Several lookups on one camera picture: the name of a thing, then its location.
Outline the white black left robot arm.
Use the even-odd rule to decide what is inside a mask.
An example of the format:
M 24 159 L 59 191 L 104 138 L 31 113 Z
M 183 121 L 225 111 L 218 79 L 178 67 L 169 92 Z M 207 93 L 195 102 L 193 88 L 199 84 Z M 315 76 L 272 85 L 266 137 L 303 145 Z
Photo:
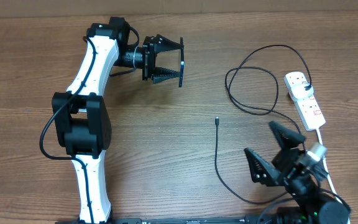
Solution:
M 143 80 L 154 84 L 183 79 L 183 40 L 157 34 L 130 44 L 131 33 L 137 31 L 123 17 L 92 24 L 83 38 L 87 49 L 76 78 L 52 98 L 53 115 L 45 126 L 55 125 L 58 143 L 66 150 L 64 158 L 75 168 L 81 202 L 75 223 L 113 222 L 104 168 L 112 136 L 103 98 L 108 79 L 138 69 Z

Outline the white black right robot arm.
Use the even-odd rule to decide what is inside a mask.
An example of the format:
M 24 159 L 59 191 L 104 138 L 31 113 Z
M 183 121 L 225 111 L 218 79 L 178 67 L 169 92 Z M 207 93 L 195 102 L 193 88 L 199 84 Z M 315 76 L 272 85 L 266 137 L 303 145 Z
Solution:
M 269 122 L 280 151 L 271 162 L 251 148 L 244 149 L 252 181 L 267 187 L 284 187 L 291 195 L 269 205 L 257 223 L 347 223 L 350 206 L 337 194 L 323 189 L 328 178 L 322 162 L 327 148 L 315 143 L 300 149 L 306 138 L 278 122 Z

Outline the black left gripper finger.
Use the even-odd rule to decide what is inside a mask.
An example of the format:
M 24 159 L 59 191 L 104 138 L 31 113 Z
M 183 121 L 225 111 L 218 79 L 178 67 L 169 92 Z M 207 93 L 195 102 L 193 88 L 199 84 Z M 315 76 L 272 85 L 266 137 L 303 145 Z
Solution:
M 156 67 L 152 75 L 152 81 L 153 84 L 158 84 L 171 78 L 178 78 L 179 76 L 180 72 L 178 71 L 170 70 L 168 68 L 163 67 Z
M 174 42 L 164 36 L 157 34 L 156 37 L 157 43 L 155 44 L 156 52 L 166 52 L 172 50 L 180 50 L 184 47 L 183 44 Z

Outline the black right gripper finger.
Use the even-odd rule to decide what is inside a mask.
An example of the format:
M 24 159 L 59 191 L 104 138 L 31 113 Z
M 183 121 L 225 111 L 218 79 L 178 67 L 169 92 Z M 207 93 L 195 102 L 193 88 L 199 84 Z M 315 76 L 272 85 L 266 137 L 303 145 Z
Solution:
M 276 121 L 270 121 L 268 125 L 281 150 L 296 148 L 306 140 L 304 135 L 294 132 Z
M 251 148 L 244 149 L 252 181 L 266 186 L 283 186 L 281 172 Z

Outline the blue Galaxy smartphone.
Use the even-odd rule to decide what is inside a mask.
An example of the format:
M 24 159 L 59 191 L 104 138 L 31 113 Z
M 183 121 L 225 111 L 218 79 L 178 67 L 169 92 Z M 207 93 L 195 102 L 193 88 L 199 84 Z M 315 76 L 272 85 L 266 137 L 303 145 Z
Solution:
M 183 85 L 183 74 L 185 68 L 183 37 L 180 37 L 180 44 L 181 44 L 181 49 L 180 49 L 180 74 L 179 74 L 179 84 L 178 84 L 179 88 L 181 88 Z

